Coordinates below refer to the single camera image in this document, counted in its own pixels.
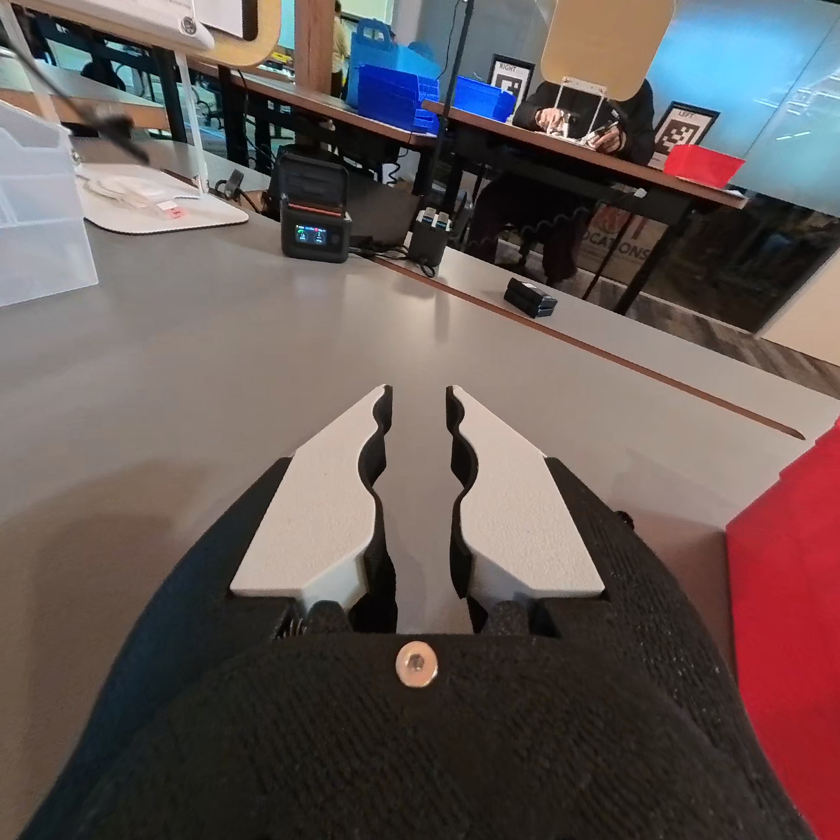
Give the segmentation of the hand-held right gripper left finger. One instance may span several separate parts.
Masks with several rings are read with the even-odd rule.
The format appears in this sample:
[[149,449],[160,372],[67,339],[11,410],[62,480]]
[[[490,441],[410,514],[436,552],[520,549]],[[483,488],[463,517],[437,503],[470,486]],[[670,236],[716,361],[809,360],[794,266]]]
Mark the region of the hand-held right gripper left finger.
[[229,590],[396,609],[396,573],[374,484],[386,466],[393,389],[378,385],[291,457]]

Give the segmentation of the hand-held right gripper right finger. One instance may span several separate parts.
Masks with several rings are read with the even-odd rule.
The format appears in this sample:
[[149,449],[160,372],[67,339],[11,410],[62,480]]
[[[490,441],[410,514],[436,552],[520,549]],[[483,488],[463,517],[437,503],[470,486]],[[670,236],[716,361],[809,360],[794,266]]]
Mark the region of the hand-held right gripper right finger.
[[446,389],[453,508],[450,574],[474,603],[591,599],[605,585],[547,456],[462,387]]

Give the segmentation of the red plastic bin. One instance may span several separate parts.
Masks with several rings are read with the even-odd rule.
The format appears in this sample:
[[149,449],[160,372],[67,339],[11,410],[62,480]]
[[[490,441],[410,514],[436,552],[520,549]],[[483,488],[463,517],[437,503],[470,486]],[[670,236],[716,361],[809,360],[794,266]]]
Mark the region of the red plastic bin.
[[738,684],[817,838],[839,838],[838,424],[726,528]]

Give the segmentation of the small black battery pack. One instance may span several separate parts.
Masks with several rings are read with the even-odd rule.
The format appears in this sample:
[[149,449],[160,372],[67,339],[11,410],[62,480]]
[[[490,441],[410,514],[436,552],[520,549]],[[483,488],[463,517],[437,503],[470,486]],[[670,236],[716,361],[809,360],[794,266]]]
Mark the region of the small black battery pack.
[[530,319],[549,317],[558,304],[557,298],[517,276],[509,279],[503,299]]

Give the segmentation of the printed cardboard box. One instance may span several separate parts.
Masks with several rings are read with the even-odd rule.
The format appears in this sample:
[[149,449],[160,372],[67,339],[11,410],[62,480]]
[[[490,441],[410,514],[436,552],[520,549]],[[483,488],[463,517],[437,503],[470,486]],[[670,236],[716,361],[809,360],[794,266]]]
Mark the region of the printed cardboard box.
[[631,215],[614,206],[599,205],[584,231],[576,258],[579,270],[595,273],[623,231],[602,272],[602,277],[624,284],[635,278],[668,226],[647,217]]

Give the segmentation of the black battery charger dock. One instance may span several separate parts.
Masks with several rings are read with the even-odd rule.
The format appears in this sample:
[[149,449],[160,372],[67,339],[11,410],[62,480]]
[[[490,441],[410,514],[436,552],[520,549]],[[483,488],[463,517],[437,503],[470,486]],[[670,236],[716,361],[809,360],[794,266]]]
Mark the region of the black battery charger dock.
[[444,257],[451,228],[452,220],[446,212],[433,206],[420,211],[407,247],[407,260],[433,277]]

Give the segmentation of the white sign stand base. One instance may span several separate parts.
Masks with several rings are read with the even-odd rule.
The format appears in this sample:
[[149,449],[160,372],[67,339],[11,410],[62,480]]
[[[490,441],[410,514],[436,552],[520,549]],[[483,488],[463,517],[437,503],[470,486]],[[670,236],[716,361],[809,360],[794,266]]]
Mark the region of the white sign stand base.
[[87,222],[110,233],[149,236],[248,222],[242,209],[176,177],[139,164],[83,163],[77,194]]

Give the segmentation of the black charger case with screen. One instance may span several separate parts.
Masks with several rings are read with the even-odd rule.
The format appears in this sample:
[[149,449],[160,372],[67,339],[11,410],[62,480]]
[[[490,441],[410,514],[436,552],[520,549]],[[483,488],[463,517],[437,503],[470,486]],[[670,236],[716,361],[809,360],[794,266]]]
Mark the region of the black charger case with screen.
[[339,164],[285,153],[277,163],[277,184],[283,255],[345,262],[352,226],[347,171]]

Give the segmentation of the long wooden table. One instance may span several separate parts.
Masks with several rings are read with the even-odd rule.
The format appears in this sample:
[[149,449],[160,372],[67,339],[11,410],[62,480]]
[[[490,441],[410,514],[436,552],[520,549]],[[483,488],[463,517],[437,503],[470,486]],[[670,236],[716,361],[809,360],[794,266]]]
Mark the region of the long wooden table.
[[451,154],[443,209],[451,213],[465,171],[482,166],[541,180],[668,227],[613,311],[627,314],[668,248],[694,216],[717,207],[742,210],[745,196],[682,180],[651,167],[598,154],[586,147],[504,122],[426,101],[440,118],[438,143]]
[[188,66],[217,84],[230,161],[247,163],[252,154],[257,171],[269,174],[271,131],[278,129],[291,133],[296,146],[330,151],[381,181],[390,167],[412,181],[414,195],[424,194],[433,134],[366,118],[345,101],[282,80],[277,73],[249,74],[199,59],[189,59]]

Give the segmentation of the clear plastic drawer box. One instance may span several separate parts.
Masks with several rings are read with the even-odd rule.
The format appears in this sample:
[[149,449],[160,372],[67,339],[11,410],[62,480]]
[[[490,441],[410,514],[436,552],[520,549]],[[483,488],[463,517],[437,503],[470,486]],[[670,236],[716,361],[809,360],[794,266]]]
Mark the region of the clear plastic drawer box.
[[97,284],[68,132],[2,102],[2,308]]

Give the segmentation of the small red bin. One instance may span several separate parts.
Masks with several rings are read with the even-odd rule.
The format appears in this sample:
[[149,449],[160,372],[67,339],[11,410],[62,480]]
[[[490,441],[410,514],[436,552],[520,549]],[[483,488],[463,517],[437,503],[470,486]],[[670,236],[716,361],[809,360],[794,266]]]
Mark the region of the small red bin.
[[741,170],[745,160],[697,144],[680,144],[665,159],[663,173],[683,181],[724,190]]

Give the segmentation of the framed tag sign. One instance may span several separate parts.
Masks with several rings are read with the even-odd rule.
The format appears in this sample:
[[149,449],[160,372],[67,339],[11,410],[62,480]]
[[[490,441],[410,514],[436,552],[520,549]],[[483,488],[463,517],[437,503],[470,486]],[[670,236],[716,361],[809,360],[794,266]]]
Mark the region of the framed tag sign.
[[531,61],[496,53],[490,62],[487,83],[509,92],[520,104],[529,94],[535,67]]
[[701,142],[720,112],[682,101],[672,101],[654,130],[653,159],[665,160],[680,145]]

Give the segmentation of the blue plastic bin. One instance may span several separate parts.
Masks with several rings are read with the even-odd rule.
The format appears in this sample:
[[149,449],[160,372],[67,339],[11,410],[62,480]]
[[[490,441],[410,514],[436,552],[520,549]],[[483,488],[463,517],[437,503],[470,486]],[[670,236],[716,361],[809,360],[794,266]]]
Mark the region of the blue plastic bin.
[[433,77],[375,65],[358,71],[356,109],[367,119],[412,134],[438,132],[438,116],[424,103],[438,102],[439,83]]
[[517,107],[517,98],[508,90],[459,76],[451,107],[505,123]]

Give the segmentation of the black tripod light stand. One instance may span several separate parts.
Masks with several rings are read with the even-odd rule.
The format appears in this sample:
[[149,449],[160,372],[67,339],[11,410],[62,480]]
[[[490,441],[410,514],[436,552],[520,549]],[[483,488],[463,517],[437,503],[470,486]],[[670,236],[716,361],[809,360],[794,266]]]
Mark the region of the black tripod light stand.
[[441,156],[441,153],[444,148],[445,137],[447,132],[448,126],[448,116],[449,112],[452,109],[454,99],[455,99],[455,90],[457,87],[457,81],[459,78],[459,71],[461,67],[461,63],[463,60],[463,55],[466,47],[466,41],[469,34],[469,26],[471,23],[471,19],[473,17],[476,2],[475,1],[466,1],[466,8],[465,8],[465,15],[464,20],[460,29],[457,49],[455,52],[454,61],[451,66],[451,73],[449,76],[448,87],[446,90],[446,94],[444,97],[444,101],[441,103],[442,110],[438,117],[438,130],[437,130],[437,138],[434,145],[434,152],[432,158],[428,165],[427,171],[427,179],[426,179],[426,189],[424,193],[424,197],[428,199],[431,197],[434,191],[434,176],[437,169],[437,165]]

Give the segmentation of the blue carry bag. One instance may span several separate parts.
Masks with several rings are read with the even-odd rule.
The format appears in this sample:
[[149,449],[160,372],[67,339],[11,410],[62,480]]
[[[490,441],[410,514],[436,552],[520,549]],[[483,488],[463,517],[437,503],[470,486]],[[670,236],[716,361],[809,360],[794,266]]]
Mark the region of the blue carry bag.
[[409,45],[400,45],[392,37],[388,24],[377,19],[361,18],[350,39],[346,83],[345,101],[354,109],[358,106],[359,70],[367,65],[430,78],[439,77],[442,73],[433,51],[426,44],[414,41]]

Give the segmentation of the wooden pillar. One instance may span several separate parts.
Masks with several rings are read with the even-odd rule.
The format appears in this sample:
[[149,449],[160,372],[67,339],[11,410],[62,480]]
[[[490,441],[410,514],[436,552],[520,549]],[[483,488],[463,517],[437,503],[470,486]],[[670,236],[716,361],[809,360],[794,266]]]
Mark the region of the wooden pillar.
[[306,90],[331,92],[333,19],[333,1],[295,2],[295,77]]

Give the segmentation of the poster sign on wooden board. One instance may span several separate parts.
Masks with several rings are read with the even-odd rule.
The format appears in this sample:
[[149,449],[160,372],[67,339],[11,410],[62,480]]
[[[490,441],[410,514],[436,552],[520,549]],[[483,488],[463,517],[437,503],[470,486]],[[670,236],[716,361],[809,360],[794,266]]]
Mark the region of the poster sign on wooden board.
[[280,2],[68,2],[74,18],[110,35],[227,67],[249,67],[277,44]]

